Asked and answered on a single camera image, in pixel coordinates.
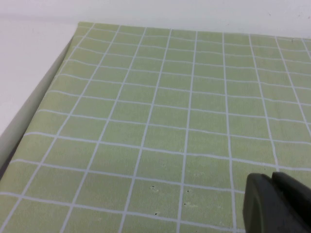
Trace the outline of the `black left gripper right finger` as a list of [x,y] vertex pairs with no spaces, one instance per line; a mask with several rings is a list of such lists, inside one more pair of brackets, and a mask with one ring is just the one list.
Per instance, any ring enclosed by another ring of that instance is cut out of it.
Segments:
[[290,205],[293,215],[311,232],[311,189],[284,172],[274,172],[272,181]]

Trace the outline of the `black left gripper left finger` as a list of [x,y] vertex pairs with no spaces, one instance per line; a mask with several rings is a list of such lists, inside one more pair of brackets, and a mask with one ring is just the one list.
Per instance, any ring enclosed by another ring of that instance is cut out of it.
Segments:
[[247,233],[276,233],[277,192],[271,178],[264,174],[247,176],[243,201],[243,221]]

